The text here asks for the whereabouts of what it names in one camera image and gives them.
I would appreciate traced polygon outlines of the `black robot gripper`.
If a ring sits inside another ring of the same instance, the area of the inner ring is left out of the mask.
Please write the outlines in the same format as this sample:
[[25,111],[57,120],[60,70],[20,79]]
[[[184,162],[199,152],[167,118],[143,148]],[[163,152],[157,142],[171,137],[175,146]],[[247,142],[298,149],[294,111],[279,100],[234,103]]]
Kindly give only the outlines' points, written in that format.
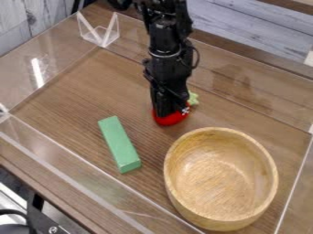
[[152,109],[157,117],[165,117],[173,112],[173,105],[181,115],[189,113],[187,79],[195,65],[191,51],[172,54],[149,52],[149,58],[143,60],[143,76],[149,82],[149,97]]

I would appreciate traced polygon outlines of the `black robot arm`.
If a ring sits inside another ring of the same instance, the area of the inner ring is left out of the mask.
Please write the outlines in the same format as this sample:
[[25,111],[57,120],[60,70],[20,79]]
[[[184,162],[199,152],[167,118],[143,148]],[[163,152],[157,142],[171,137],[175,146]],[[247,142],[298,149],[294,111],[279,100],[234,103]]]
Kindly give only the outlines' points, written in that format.
[[156,118],[188,113],[187,79],[199,64],[199,56],[188,36],[192,20],[185,0],[107,0],[125,11],[131,6],[141,15],[149,35],[143,75],[149,82],[149,97]]

